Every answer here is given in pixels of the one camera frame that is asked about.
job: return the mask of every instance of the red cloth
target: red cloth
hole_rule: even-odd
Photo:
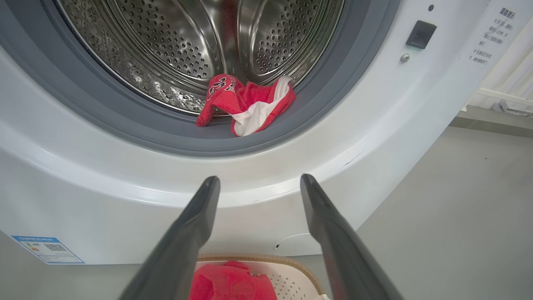
[[[230,260],[224,265],[205,265],[192,278],[189,300],[276,300],[266,275],[252,276],[248,267]]]
[[[290,81],[289,76],[282,76],[273,86],[259,86],[252,82],[244,86],[231,75],[217,75],[209,81],[205,106],[196,126],[209,124],[216,106],[233,117],[231,131],[236,136],[261,131],[284,113],[296,98]]]

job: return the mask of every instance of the front-loading washing machine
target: front-loading washing machine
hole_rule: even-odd
[[[202,252],[320,253],[300,175],[357,229],[533,14],[528,0],[0,6],[0,230],[59,264],[142,262],[212,175]],[[249,136],[222,111],[196,127],[220,73],[288,75],[297,97]]]

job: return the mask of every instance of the white washing machine front panel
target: white washing machine front panel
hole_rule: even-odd
[[[434,10],[428,7],[433,4]],[[516,11],[501,44],[484,35]],[[323,120],[255,154],[199,158],[119,139],[65,108],[0,52],[0,229],[59,239],[87,264],[140,263],[208,176],[221,180],[203,252],[316,254],[299,194],[310,173],[358,228],[436,140],[533,14],[528,0],[402,1],[363,77]],[[405,45],[417,20],[429,46]],[[485,42],[491,58],[474,51]],[[404,53],[410,60],[400,62]],[[297,236],[300,242],[280,244]]]

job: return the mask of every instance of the beige plastic basket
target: beige plastic basket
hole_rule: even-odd
[[[328,299],[317,277],[297,260],[272,255],[203,254],[196,270],[206,264],[222,265],[228,260],[246,264],[251,274],[265,274],[272,282],[278,300]]]

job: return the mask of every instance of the screw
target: screw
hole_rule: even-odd
[[[404,53],[401,55],[400,57],[400,61],[401,62],[408,62],[409,61],[409,58],[411,58],[411,56],[409,55],[409,53]]]

